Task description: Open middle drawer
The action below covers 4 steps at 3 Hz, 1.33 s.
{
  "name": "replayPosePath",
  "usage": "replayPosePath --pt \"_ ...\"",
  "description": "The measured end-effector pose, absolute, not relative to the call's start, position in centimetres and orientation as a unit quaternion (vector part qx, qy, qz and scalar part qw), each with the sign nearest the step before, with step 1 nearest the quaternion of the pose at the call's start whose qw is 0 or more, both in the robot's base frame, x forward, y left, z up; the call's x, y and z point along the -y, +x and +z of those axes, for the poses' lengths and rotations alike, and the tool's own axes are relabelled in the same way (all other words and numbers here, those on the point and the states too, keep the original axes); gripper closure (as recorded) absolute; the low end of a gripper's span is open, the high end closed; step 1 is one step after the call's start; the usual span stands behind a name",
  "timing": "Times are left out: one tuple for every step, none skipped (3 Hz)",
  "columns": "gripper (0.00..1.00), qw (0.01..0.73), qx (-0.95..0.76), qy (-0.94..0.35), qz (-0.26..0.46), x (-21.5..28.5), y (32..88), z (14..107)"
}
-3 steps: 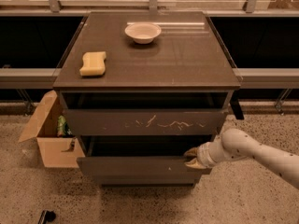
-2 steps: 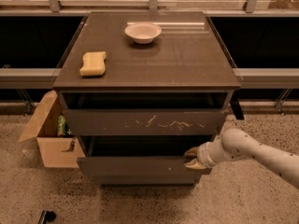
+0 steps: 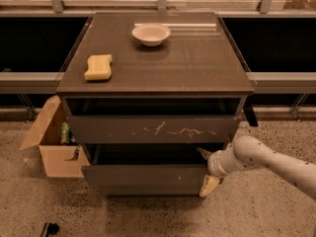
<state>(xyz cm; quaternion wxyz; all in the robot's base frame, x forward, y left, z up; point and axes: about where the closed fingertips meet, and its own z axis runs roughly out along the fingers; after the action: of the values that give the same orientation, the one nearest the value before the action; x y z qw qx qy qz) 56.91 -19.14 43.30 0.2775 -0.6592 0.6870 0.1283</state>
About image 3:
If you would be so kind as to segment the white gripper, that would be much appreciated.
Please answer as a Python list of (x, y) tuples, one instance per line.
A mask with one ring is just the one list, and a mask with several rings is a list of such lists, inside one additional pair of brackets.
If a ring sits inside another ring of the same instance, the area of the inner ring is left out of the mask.
[(201, 198), (206, 198), (219, 185), (219, 178), (224, 178), (229, 174), (229, 153), (226, 150), (218, 150), (211, 154), (211, 152), (203, 148), (198, 148), (197, 151), (207, 160), (207, 169), (211, 175), (204, 176), (203, 184), (199, 192)]

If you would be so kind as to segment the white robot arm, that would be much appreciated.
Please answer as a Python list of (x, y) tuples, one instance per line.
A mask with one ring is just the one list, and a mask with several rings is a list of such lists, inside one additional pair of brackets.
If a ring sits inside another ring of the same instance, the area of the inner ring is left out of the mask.
[(316, 198), (316, 165), (278, 153), (252, 136), (241, 136), (224, 150), (198, 152), (207, 161), (207, 174), (199, 192), (206, 198), (219, 181), (236, 171), (264, 167), (272, 171), (310, 198)]

